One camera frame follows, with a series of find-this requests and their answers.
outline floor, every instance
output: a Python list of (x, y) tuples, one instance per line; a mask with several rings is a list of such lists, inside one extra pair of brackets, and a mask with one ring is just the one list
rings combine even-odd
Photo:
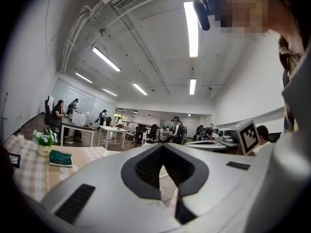
[[(43, 132), (47, 126), (44, 123), (44, 114), (38, 115), (34, 119), (32, 119), (29, 123), (27, 123), (18, 133), (24, 134), (25, 139), (32, 140), (33, 139), (33, 132), (34, 130), (37, 130), (39, 132)], [(69, 136), (72, 136), (73, 130), (69, 130)], [(122, 134), (117, 134), (117, 142), (116, 145), (113, 145), (113, 139), (108, 141), (108, 150), (110, 151), (127, 151), (130, 149), (135, 148), (136, 144), (132, 144), (132, 140), (125, 139), (124, 142), (124, 149), (121, 149), (122, 146)], [(102, 133), (100, 146), (105, 147), (104, 140), (106, 139), (106, 132)], [(82, 142), (74, 142), (73, 144), (68, 144), (65, 141), (72, 142), (72, 137), (65, 137), (64, 139), (64, 146), (67, 147), (89, 147), (90, 141), (91, 141), (91, 134), (88, 132), (83, 132)], [(98, 141), (98, 131), (94, 134), (93, 139), (93, 146), (97, 146)]]

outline table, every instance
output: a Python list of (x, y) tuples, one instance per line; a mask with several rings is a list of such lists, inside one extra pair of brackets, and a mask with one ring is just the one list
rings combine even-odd
[(9, 153), (20, 155), (19, 168), (16, 168), (13, 174), (14, 180), (22, 192), (38, 202), (55, 186), (90, 162), (121, 153), (107, 151), (103, 147), (76, 148), (52, 145), (52, 150), (72, 154), (72, 167), (59, 167), (50, 166), (48, 157), (39, 156), (37, 145), (33, 141), (25, 140), (24, 145), (20, 146), (18, 138), (12, 135), (3, 146)]
[(99, 126), (97, 146), (99, 146), (103, 130), (107, 132), (105, 149), (108, 149), (108, 140), (109, 140), (109, 133), (110, 132), (115, 133), (114, 145), (116, 144), (116, 141), (117, 141), (117, 133), (120, 133), (120, 132), (123, 133), (123, 135), (122, 135), (122, 148), (121, 149), (124, 149), (124, 141), (125, 141), (125, 136), (126, 136), (127, 130), (124, 130), (124, 129), (119, 129), (118, 130), (118, 128), (116, 128), (116, 127)]
[(62, 120), (62, 132), (61, 132), (61, 136), (60, 136), (60, 145), (63, 146), (63, 141), (64, 141), (64, 129), (65, 128), (69, 128), (69, 129), (73, 129), (73, 130), (79, 130), (79, 131), (85, 131), (85, 132), (91, 132), (91, 144), (90, 147), (93, 146), (93, 138), (94, 138), (94, 132), (96, 131), (96, 129), (94, 128), (86, 128), (84, 126), (78, 126), (75, 123), (73, 123), (71, 121), (71, 119), (65, 117)]

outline white desk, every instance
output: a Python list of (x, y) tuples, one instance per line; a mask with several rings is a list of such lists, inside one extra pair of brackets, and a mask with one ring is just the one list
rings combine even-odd
[(69, 128), (69, 129), (73, 129), (73, 130), (79, 130), (79, 131), (86, 131), (86, 132), (91, 132), (91, 144), (90, 146), (93, 146), (93, 138), (94, 138), (94, 132), (96, 131), (95, 128), (85, 128), (84, 126), (78, 126), (76, 124), (74, 124), (71, 119), (65, 117), (62, 120), (62, 132), (60, 135), (60, 145), (63, 145), (63, 141), (64, 141), (64, 129), (65, 128)]
[(116, 144), (116, 141), (117, 141), (117, 133), (121, 133), (122, 132), (122, 148), (121, 149), (124, 149), (124, 141), (125, 141), (125, 135), (126, 135), (127, 130), (124, 130), (124, 129), (119, 129), (118, 130), (118, 128), (109, 127), (109, 126), (99, 126), (97, 146), (99, 146), (103, 130), (107, 132), (106, 144), (105, 144), (105, 149), (106, 150), (108, 150), (108, 140), (109, 140), (109, 133), (110, 132), (115, 133), (114, 145)]

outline white ceiling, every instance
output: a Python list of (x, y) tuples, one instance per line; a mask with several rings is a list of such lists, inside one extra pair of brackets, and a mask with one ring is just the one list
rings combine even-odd
[[(132, 86), (133, 83), (149, 94), (149, 100), (167, 96), (178, 100), (190, 96), (190, 78), (197, 79), (195, 97), (200, 100), (215, 97), (226, 85), (248, 41), (237, 35), (221, 33), (219, 28), (212, 26), (208, 32), (199, 30), (199, 56), (190, 58), (183, 3), (193, 0), (149, 2), (129, 12), (123, 21), (113, 23), (90, 47), (99, 29), (116, 19), (117, 13), (144, 1), (133, 2), (122, 11), (103, 4), (91, 26), (86, 26), (80, 33), (66, 73), (75, 76), (78, 71), (93, 81), (92, 86), (105, 88), (117, 94), (120, 100), (135, 102), (138, 96), (143, 96)], [(107, 54), (121, 72), (116, 72), (93, 53), (94, 47)], [(221, 87), (210, 89), (209, 85)]]

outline fluorescent light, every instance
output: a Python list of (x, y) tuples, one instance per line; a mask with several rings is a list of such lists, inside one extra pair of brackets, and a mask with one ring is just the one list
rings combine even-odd
[(121, 69), (118, 68), (115, 64), (113, 64), (111, 60), (109, 60), (102, 52), (98, 50), (98, 48), (94, 48), (93, 52), (96, 53), (101, 59), (103, 59), (108, 65), (110, 65), (117, 72), (121, 71)]
[(78, 90), (76, 90), (76, 89), (73, 89), (72, 87), (70, 87), (70, 86), (68, 86), (70, 89), (72, 89), (72, 90), (75, 90), (75, 91), (78, 91)]
[(188, 25), (190, 57), (198, 57), (198, 48), (199, 48), (198, 17), (193, 8), (193, 2), (185, 2), (184, 7)]
[(78, 94), (76, 94), (74, 91), (71, 91), (71, 90), (69, 90), (69, 89), (67, 89), (69, 92), (72, 92), (73, 94), (75, 94), (75, 95), (77, 95), (78, 96)]
[(108, 93), (110, 93), (111, 95), (113, 95), (113, 96), (116, 96), (117, 97), (117, 95), (116, 94), (113, 94), (112, 92), (110, 92), (110, 91), (107, 91), (106, 89), (103, 89), (105, 92), (108, 92)]
[(86, 81), (90, 82), (90, 83), (93, 83), (91, 80), (88, 80), (86, 77), (83, 77), (81, 74), (77, 73), (76, 74), (81, 77), (82, 79), (85, 79)]
[(143, 91), (143, 89), (141, 89), (137, 84), (133, 84), (133, 86), (135, 86), (136, 87), (136, 89), (138, 90), (138, 91), (140, 91), (142, 94), (144, 94), (145, 96), (147, 96), (148, 94), (147, 93), (145, 93), (144, 91)]
[(196, 79), (190, 79), (190, 95), (194, 95)]

